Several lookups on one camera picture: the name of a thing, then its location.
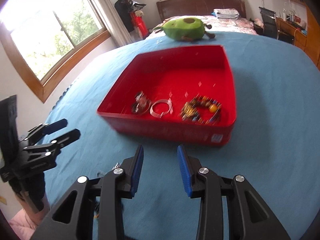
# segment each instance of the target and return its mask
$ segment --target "blue tablecloth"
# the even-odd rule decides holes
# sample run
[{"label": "blue tablecloth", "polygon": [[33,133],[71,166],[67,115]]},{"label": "blue tablecloth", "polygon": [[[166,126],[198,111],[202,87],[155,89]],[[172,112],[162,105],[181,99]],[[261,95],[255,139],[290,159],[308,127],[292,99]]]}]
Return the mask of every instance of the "blue tablecloth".
[{"label": "blue tablecloth", "polygon": [[77,177],[93,179],[99,170],[110,171],[142,144],[138,192],[123,200],[126,235],[138,240],[196,238],[200,200],[184,192],[179,143],[119,134],[96,113],[135,55],[192,44],[225,46],[235,79],[237,120],[226,146],[186,145],[187,152],[220,176],[244,175],[291,239],[298,240],[320,208],[320,72],[302,50],[263,36],[220,32],[214,40],[194,43],[161,37],[95,59],[47,119],[66,118],[68,127],[45,142],[74,128],[81,131],[81,138],[57,157],[57,167],[45,172],[49,202],[56,203]]}]

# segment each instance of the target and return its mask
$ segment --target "white bracelet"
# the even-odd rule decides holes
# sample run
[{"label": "white bracelet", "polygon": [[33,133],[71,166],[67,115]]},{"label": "white bracelet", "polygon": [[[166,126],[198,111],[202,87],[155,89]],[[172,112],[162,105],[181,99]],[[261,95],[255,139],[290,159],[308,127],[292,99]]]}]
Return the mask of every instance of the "white bracelet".
[{"label": "white bracelet", "polygon": [[[153,111],[153,106],[159,103],[165,103],[169,106],[169,110],[166,112],[162,112],[161,114],[157,114],[156,112]],[[169,113],[170,110],[172,109],[172,102],[171,100],[166,100],[166,99],[161,99],[156,101],[155,103],[153,103],[153,105],[150,107],[150,114],[156,118],[161,118],[162,116],[164,116],[165,114]]]}]

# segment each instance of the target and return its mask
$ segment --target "red plastic tray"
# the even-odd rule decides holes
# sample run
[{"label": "red plastic tray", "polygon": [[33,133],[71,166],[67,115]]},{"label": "red plastic tray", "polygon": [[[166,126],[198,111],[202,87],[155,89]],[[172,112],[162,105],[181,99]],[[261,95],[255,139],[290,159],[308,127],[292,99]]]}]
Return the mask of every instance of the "red plastic tray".
[{"label": "red plastic tray", "polygon": [[[143,91],[152,102],[169,99],[173,114],[158,119],[150,112],[131,113],[135,95]],[[182,121],[181,108],[197,95],[222,104],[221,119],[215,124]],[[167,104],[154,111],[168,110]],[[115,130],[179,142],[224,145],[236,120],[236,99],[232,72],[222,46],[188,46],[137,55],[119,76],[100,104],[98,114]],[[212,114],[201,111],[204,120]]]}]

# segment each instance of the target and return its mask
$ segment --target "curtain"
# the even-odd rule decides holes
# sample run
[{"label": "curtain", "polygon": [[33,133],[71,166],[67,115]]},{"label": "curtain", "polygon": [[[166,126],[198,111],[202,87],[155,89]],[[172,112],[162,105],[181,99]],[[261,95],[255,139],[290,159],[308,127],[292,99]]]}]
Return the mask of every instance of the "curtain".
[{"label": "curtain", "polygon": [[132,38],[125,28],[118,12],[110,0],[92,0],[108,31],[119,46],[132,43]]}]

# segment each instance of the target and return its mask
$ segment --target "green plush toy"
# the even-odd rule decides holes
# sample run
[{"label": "green plush toy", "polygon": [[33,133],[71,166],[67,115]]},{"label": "green plush toy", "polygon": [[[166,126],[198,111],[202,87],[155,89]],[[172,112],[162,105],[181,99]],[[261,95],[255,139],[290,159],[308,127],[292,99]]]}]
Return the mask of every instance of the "green plush toy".
[{"label": "green plush toy", "polygon": [[206,32],[204,29],[205,26],[208,29],[211,28],[211,25],[205,25],[200,19],[189,17],[170,20],[161,27],[156,27],[153,30],[161,29],[168,37],[176,41],[199,40],[202,39],[204,34],[209,38],[214,38],[215,34]]}]

